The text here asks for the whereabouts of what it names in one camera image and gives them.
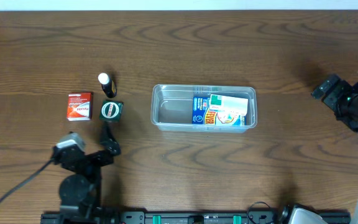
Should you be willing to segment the dark green Zam-Buk box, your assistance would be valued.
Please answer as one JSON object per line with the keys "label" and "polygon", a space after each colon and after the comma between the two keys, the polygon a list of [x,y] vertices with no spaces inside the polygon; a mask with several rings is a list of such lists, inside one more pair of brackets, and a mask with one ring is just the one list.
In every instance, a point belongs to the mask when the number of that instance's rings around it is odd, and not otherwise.
{"label": "dark green Zam-Buk box", "polygon": [[99,119],[108,122],[119,122],[122,116],[124,103],[104,100],[101,106]]}

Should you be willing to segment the red Panadol box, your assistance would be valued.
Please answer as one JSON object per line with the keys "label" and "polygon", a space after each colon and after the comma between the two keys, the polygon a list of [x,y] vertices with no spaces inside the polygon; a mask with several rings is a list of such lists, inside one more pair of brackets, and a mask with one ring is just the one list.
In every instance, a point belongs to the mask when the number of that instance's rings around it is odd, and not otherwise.
{"label": "red Panadol box", "polygon": [[67,120],[88,121],[92,113],[92,92],[70,93],[68,95]]}

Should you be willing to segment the dark bottle white cap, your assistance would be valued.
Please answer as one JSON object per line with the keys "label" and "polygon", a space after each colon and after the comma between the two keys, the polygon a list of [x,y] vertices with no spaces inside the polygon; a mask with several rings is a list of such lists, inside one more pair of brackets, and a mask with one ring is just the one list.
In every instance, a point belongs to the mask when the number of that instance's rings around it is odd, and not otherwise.
{"label": "dark bottle white cap", "polygon": [[98,80],[102,90],[108,98],[114,98],[117,95],[116,84],[107,73],[100,73],[98,75]]}

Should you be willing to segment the white green Panadol box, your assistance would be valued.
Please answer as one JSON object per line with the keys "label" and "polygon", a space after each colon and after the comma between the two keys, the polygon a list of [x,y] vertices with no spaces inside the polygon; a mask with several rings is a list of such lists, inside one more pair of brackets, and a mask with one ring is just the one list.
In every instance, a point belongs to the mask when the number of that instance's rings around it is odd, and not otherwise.
{"label": "white green Panadol box", "polygon": [[224,95],[211,95],[209,98],[210,110],[246,116],[248,112],[248,99]]}

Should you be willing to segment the clear plastic container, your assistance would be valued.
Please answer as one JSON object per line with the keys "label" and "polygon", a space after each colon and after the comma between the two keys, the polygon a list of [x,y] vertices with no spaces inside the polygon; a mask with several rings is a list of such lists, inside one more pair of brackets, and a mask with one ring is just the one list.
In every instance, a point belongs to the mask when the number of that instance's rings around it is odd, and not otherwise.
{"label": "clear plastic container", "polygon": [[[248,99],[245,126],[215,126],[193,124],[195,96],[224,95]],[[244,133],[257,125],[256,91],[249,86],[166,85],[154,86],[151,103],[151,122],[161,131],[208,133]]]}

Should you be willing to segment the blue Kool Fever box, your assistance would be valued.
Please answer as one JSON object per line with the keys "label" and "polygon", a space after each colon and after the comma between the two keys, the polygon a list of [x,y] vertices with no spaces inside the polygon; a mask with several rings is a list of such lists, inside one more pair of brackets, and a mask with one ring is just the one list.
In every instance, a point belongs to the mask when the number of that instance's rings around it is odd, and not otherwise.
{"label": "blue Kool Fever box", "polygon": [[208,97],[195,96],[193,98],[192,123],[215,126],[245,126],[246,116],[211,110]]}

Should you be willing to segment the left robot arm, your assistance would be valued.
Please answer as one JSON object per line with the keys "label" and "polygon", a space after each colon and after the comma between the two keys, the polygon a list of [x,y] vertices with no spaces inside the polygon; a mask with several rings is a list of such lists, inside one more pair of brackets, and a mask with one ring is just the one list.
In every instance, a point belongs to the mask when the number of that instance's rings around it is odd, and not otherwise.
{"label": "left robot arm", "polygon": [[102,150],[85,154],[85,142],[78,133],[70,132],[53,147],[54,164],[72,171],[60,184],[60,211],[72,217],[90,219],[92,212],[100,205],[101,168],[114,163],[114,157],[121,154],[119,143],[111,128],[104,122],[99,143]]}

